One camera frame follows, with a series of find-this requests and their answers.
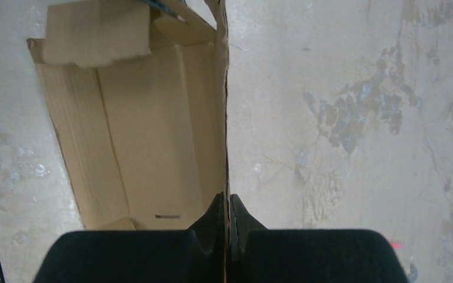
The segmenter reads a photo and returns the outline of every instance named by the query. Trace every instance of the stained floor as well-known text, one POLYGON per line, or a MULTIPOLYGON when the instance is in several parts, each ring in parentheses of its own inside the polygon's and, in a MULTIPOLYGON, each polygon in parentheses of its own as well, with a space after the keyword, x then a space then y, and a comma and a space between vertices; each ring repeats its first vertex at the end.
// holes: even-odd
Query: stained floor
MULTIPOLYGON (((0 0, 8 282, 30 282, 54 240, 81 228, 25 45, 58 2, 0 0)), ((419 282, 453 282, 453 0, 229 0, 227 10, 232 192, 269 228, 377 230, 419 282)))

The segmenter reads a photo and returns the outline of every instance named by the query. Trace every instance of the cardboard box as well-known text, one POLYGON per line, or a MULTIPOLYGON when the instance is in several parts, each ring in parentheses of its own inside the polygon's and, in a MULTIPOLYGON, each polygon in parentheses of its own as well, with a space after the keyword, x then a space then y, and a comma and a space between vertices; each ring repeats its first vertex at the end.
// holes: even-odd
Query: cardboard box
POLYGON ((48 9, 30 39, 87 229, 185 229, 227 190, 228 28, 177 0, 172 17, 135 0, 48 9))

